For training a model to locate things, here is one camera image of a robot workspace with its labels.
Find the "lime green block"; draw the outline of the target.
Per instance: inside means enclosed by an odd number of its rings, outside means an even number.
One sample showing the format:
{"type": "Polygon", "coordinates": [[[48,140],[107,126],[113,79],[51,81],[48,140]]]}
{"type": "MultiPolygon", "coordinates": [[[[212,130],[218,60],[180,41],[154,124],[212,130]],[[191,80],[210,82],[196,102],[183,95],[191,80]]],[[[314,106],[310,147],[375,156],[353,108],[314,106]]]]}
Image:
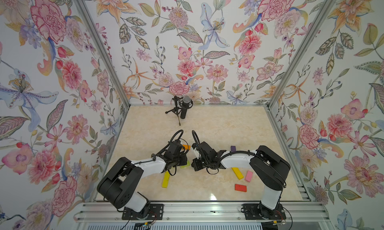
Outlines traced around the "lime green block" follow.
{"type": "Polygon", "coordinates": [[[181,169],[185,169],[191,165],[190,161],[187,161],[187,164],[184,166],[180,166],[181,169]]]}

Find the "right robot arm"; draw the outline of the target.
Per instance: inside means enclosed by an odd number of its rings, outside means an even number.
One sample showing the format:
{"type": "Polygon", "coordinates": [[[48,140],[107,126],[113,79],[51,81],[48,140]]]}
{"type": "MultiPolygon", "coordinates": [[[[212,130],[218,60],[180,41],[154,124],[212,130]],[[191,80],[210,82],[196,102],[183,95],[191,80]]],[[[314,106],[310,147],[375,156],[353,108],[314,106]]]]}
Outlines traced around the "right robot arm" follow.
{"type": "Polygon", "coordinates": [[[224,170],[231,168],[252,169],[264,183],[264,194],[261,206],[273,211],[280,203],[283,189],[291,165],[266,146],[259,146],[253,151],[215,151],[206,142],[194,143],[191,150],[196,158],[193,160],[194,170],[224,170]]]}

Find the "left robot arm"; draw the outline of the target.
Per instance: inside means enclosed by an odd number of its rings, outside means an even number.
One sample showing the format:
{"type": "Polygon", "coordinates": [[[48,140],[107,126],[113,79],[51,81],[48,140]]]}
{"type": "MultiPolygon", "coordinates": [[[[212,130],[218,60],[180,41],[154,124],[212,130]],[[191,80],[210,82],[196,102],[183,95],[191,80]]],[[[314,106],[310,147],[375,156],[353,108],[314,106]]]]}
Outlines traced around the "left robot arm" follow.
{"type": "Polygon", "coordinates": [[[181,140],[174,140],[158,153],[152,154],[149,159],[131,161],[122,157],[99,182],[97,191],[103,196],[104,201],[118,210],[128,208],[138,214],[146,215],[150,200],[136,191],[140,180],[187,165],[189,150],[190,147],[182,145],[181,140]]]}

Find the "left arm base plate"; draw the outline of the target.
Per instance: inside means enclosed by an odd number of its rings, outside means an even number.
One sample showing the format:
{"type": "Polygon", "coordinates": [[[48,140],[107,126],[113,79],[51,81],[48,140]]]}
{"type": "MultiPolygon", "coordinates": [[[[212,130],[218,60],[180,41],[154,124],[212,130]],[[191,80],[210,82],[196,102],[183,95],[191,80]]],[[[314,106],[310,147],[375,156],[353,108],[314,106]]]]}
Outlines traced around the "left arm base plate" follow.
{"type": "Polygon", "coordinates": [[[124,208],[122,220],[131,221],[154,221],[162,220],[164,204],[147,204],[141,211],[135,212],[127,207],[124,208]]]}

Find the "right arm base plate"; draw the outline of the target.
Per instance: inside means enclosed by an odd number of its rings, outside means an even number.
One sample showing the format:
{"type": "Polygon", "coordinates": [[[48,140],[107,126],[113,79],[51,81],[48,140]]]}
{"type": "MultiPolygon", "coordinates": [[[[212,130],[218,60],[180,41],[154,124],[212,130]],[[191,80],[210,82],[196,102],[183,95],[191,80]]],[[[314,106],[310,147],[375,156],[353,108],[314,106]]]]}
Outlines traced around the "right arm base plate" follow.
{"type": "Polygon", "coordinates": [[[281,204],[277,204],[273,210],[263,206],[261,203],[243,204],[241,212],[245,215],[246,220],[283,221],[287,219],[281,204]]]}

